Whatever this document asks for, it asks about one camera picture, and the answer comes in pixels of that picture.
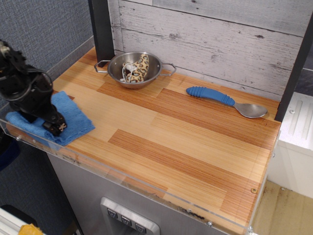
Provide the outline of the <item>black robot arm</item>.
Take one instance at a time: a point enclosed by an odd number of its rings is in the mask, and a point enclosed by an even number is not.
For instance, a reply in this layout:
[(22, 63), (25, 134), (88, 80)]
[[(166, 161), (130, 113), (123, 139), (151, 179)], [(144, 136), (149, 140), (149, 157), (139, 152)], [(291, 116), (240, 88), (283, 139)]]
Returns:
[(15, 51), (5, 41), (0, 42), (0, 95), (27, 121), (32, 123), (41, 118), (43, 127), (59, 136), (67, 123), (52, 104), (52, 79), (25, 61), (21, 51)]

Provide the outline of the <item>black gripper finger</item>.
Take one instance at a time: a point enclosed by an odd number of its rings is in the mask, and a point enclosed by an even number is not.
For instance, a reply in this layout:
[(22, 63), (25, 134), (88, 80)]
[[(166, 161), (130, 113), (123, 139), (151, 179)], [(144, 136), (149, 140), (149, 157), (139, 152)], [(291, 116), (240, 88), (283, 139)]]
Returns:
[(44, 129), (49, 131), (53, 136), (59, 136), (61, 134), (61, 130), (59, 129), (59, 126), (57, 124), (45, 121), (43, 123), (43, 127)]
[(67, 123), (64, 118), (60, 118), (56, 123), (55, 123), (56, 129), (58, 131), (64, 131), (67, 128)]

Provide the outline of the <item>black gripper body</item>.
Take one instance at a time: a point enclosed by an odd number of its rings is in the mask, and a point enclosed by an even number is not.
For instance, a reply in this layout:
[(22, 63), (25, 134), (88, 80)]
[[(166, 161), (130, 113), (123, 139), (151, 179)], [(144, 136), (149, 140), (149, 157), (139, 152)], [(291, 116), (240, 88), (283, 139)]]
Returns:
[(31, 80), (24, 90), (8, 96), (12, 108), (52, 125), (64, 125), (65, 118), (52, 104), (53, 85), (43, 73), (31, 73)]

